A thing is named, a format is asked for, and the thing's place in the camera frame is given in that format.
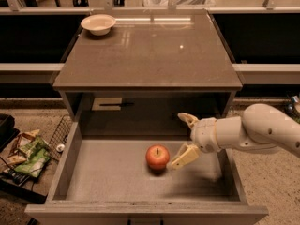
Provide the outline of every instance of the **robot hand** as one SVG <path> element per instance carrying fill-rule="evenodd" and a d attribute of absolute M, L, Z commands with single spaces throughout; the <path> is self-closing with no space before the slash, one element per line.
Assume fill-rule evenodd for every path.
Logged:
<path fill-rule="evenodd" d="M 251 105 L 244 110 L 243 117 L 198 120 L 187 113 L 179 113 L 178 117 L 191 129 L 192 144 L 181 146 L 169 168 L 182 168 L 201 152 L 219 152 L 226 148 L 274 153 L 281 147 L 300 158 L 300 124 L 269 105 Z"/>

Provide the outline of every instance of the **drawer handle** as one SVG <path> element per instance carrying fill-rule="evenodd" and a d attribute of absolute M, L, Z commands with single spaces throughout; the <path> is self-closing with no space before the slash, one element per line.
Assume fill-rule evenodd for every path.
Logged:
<path fill-rule="evenodd" d="M 130 219 L 127 221 L 127 225 L 131 225 L 131 220 L 130 220 Z M 161 221 L 159 222 L 159 225 L 163 225 L 163 220 L 161 220 Z"/>

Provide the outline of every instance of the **speckled floor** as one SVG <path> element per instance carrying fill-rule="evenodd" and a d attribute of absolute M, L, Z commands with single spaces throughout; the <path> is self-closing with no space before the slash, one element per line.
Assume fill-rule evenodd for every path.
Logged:
<path fill-rule="evenodd" d="M 243 113 L 249 103 L 235 101 L 228 116 Z M 273 101 L 274 106 L 281 106 Z M 54 130 L 67 113 L 59 100 L 0 100 L 0 113 L 15 117 L 20 131 L 40 129 L 49 140 Z M 280 150 L 273 155 L 254 155 L 234 151 L 239 175 L 249 205 L 266 206 L 269 216 L 258 225 L 298 225 L 300 220 L 300 159 Z M 24 213 L 27 201 L 0 192 L 0 224 L 24 225 L 30 217 Z"/>

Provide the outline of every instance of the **bowl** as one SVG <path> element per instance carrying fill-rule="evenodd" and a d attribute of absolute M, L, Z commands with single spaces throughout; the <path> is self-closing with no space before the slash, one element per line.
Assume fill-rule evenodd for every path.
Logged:
<path fill-rule="evenodd" d="M 115 18 L 106 14 L 91 15 L 83 19 L 81 25 L 93 35 L 102 36 L 111 31 L 115 25 Z"/>

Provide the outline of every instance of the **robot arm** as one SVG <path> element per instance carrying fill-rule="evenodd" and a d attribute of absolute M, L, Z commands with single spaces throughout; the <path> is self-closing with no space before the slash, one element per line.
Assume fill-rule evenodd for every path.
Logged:
<path fill-rule="evenodd" d="M 192 144 L 183 144 L 170 167 L 179 169 L 201 152 L 233 148 L 249 153 L 274 153 L 279 147 L 300 158 L 300 125 L 285 113 L 266 104 L 247 107 L 243 117 L 198 120 L 187 113 L 179 118 L 191 129 Z"/>

